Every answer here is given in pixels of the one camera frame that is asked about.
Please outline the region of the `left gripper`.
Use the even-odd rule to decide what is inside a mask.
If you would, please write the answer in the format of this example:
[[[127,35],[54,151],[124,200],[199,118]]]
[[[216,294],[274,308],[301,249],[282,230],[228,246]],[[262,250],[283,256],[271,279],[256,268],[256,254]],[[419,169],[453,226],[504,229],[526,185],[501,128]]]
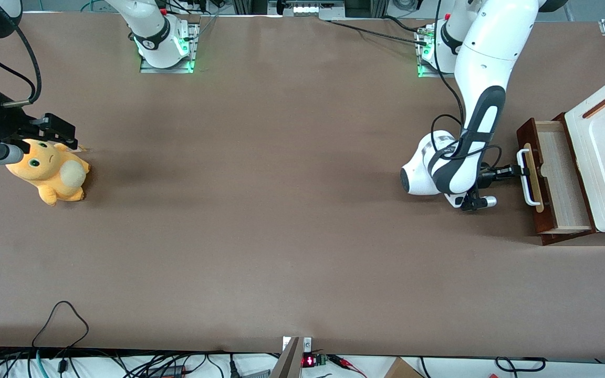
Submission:
[[[529,177],[530,170],[518,164],[509,164],[497,168],[497,179],[516,179],[517,177]],[[481,164],[478,171],[477,187],[487,188],[494,182],[496,172],[489,164]]]

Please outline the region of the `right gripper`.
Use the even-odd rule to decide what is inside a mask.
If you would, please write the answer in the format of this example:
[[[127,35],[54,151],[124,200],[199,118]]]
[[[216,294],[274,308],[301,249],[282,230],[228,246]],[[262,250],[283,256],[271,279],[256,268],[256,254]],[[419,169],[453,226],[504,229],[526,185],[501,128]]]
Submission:
[[[0,93],[0,143],[17,146],[24,153],[35,148],[79,149],[74,125],[55,114],[35,119],[21,108],[4,108],[3,100],[9,98]]]

